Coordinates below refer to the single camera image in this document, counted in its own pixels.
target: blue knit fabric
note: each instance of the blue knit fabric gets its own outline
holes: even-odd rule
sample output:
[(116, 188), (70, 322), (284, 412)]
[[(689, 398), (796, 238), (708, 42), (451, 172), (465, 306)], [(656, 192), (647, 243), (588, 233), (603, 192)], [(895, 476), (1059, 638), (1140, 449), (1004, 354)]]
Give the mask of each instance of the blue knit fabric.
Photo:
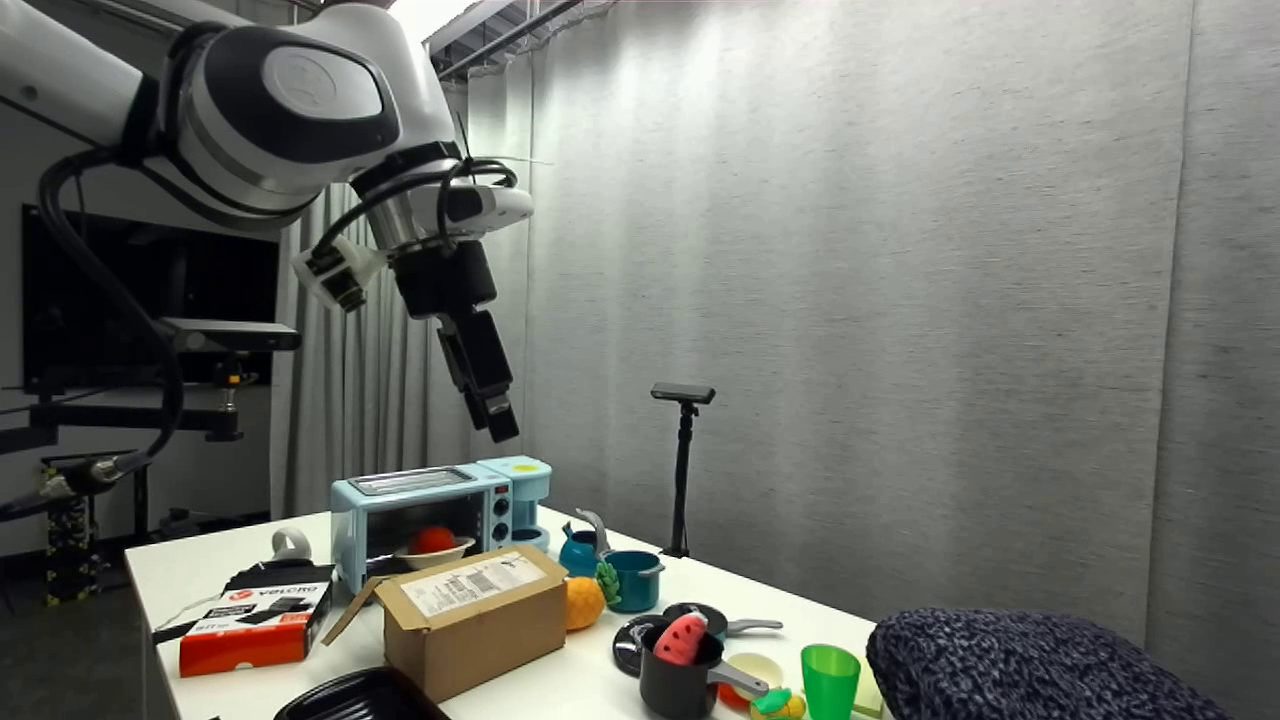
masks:
[(899, 611), (868, 638), (895, 720), (1223, 720), (1116, 630), (1038, 611)]

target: cable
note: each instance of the cable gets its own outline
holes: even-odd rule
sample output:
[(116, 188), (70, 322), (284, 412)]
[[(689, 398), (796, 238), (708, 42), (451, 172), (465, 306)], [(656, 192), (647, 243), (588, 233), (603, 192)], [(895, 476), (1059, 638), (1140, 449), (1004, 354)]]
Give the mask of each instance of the cable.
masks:
[(182, 624), (177, 624), (177, 619), (179, 619), (179, 616), (190, 616), (194, 609), (216, 605), (221, 597), (224, 597), (224, 592), (216, 592), (216, 597), (200, 597), (194, 605), (189, 605), (189, 609), (171, 611), (167, 619), (158, 619), (158, 627), (153, 630), (153, 642), (163, 642), (163, 638), (189, 637), (189, 627), (190, 627), (194, 619), (182, 619)]
[(88, 235), (88, 217), (85, 217), (85, 172), (76, 172), (76, 220), (80, 220), (80, 235)]
[(148, 163), (135, 163), (135, 172), (148, 174), (155, 188), (163, 188), (171, 198), (179, 198), (189, 210), (194, 210), (213, 225), (224, 225), (224, 227), (279, 233), (279, 227), (297, 225), (297, 217), (271, 217), (271, 220), (228, 217), (228, 210), (200, 204), (190, 192), (182, 192), (177, 178), (167, 178), (163, 172), (155, 172)]
[(438, 227), (438, 235), (446, 238), (444, 197), (446, 197), (451, 174), (498, 174), (498, 183), (509, 183), (509, 188), (514, 183), (514, 172), (510, 172), (509, 163), (498, 163), (498, 160), (471, 160), (471, 154), (466, 154), (466, 160), (454, 160), (446, 172), (429, 172), (429, 174), (408, 174), (408, 178), (384, 183), (384, 188), (361, 197), (361, 204), (351, 204), (339, 220), (330, 220), (330, 225), (324, 227), (324, 235), (316, 238), (310, 256), (316, 256), (316, 251), (327, 251), (330, 238), (337, 238), (349, 225), (356, 225), (361, 217), (366, 217), (377, 204), (384, 204), (384, 198), (391, 198), (391, 197), (400, 197), (400, 192), (408, 192), (408, 188), (418, 188), (418, 183), (438, 183), (435, 227)]
[(179, 423), (182, 412), (182, 375), (179, 375), (179, 354), (171, 336), (163, 336), (155, 327), (155, 321), (139, 306), (139, 298), (110, 275), (110, 266), (85, 243), (85, 235), (68, 225), (62, 208), (59, 208), (59, 192), (68, 178), (76, 178), (80, 172), (116, 163), (110, 153), (104, 146), (88, 146), (76, 154), (56, 160), (43, 174), (41, 174), (41, 220), (46, 227), (46, 235), (59, 243), (59, 251), (107, 297), (107, 305), (116, 305), (116, 313), (135, 327), (135, 336), (143, 345), (153, 345), (153, 351), (163, 362), (163, 385), (158, 385), (158, 436), (148, 443), (148, 455), (155, 455), (167, 436)]

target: white table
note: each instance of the white table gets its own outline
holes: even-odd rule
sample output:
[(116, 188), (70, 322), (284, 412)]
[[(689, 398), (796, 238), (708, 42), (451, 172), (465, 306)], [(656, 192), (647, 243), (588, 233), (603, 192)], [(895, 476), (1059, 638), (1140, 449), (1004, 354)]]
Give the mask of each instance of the white table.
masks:
[[(327, 558), (327, 511), (297, 517), (275, 525), (253, 525), (237, 533), (189, 535), (167, 542), (148, 542), (127, 551), (127, 576), (139, 598), (143, 627), (158, 627), (177, 611), (206, 598), (221, 585), (271, 557), (275, 528), (300, 528), (310, 539), (310, 557)], [(569, 517), (538, 507), (538, 528), (550, 535), (550, 551), (560, 551), (560, 525)], [(647, 547), (630, 535), (610, 533), (610, 547)], [(842, 642), (854, 656), (868, 642), (873, 619), (811, 605), (805, 597), (731, 576), (723, 569), (700, 558), (672, 558), (664, 557), (660, 598), (702, 598), (717, 605), (726, 619), (768, 616), (782, 619), (780, 637), (755, 638), (726, 638), (731, 653), (765, 653), (782, 667), (782, 684), (798, 687), (798, 649), (805, 642)], [(626, 616), (603, 611), (597, 627), (575, 630), (564, 638), (564, 653), (550, 653), (536, 665), (523, 665), (493, 684), (480, 684), (446, 704), (438, 704), (454, 720), (493, 720), (493, 715), (521, 715), (521, 720), (564, 720), (564, 715), (591, 715), (591, 720), (642, 720), (639, 687), (630, 677), (610, 667), (610, 630), (624, 627)], [(293, 694), (384, 665), (384, 611), (371, 605), (364, 609), (351, 627), (337, 642), (310, 642), (302, 665), (275, 665), (275, 667), (240, 667), (224, 677), (179, 677), (177, 673), (177, 642), (143, 642), (143, 712), (148, 715), (182, 715), (182, 720), (271, 720)], [(860, 678), (860, 709), (881, 709), (881, 691), (873, 673), (862, 667)]]

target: red object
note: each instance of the red object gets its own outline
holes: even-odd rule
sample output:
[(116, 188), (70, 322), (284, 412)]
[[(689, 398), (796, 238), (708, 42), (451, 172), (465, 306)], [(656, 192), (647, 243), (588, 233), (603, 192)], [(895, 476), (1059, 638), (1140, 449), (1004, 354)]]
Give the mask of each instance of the red object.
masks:
[(708, 637), (708, 616), (684, 611), (664, 627), (664, 637), (656, 637), (650, 656), (664, 665), (691, 665), (702, 637)]
[(269, 624), (237, 624), (221, 630), (189, 630), (179, 638), (179, 673), (206, 677), (240, 665), (297, 665), (306, 656), (306, 611), (284, 611)]
[(412, 539), (412, 551), (444, 551), (444, 547), (454, 547), (454, 533), (444, 525), (429, 525)]
[(720, 704), (731, 709), (731, 712), (747, 712), (747, 709), (753, 709), (753, 700), (738, 694), (731, 684), (720, 684), (717, 694), (720, 694)]

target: cardboard box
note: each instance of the cardboard box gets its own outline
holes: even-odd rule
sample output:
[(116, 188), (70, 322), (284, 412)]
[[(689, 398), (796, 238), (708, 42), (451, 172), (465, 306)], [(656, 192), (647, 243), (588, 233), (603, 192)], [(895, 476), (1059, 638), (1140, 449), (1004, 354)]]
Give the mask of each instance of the cardboard box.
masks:
[(564, 649), (564, 569), (536, 547), (498, 547), (391, 576), (384, 656), (435, 704)]

